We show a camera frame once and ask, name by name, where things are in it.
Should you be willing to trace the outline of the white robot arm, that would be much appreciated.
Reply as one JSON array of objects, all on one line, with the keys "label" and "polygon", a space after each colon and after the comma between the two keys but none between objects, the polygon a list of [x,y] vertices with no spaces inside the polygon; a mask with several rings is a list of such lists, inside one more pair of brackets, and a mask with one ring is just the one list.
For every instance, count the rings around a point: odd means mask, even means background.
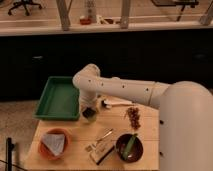
[{"label": "white robot arm", "polygon": [[95,64],[77,72],[73,84],[86,107],[106,94],[157,109],[160,171],[213,171],[213,94],[203,85],[104,78]]}]

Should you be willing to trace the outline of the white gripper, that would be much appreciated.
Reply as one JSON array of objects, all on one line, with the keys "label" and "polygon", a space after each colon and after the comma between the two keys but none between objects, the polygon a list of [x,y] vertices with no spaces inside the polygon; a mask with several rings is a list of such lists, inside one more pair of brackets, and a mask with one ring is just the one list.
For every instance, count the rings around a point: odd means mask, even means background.
[{"label": "white gripper", "polygon": [[81,90],[79,95],[80,109],[96,108],[97,105],[97,94],[92,91]]}]

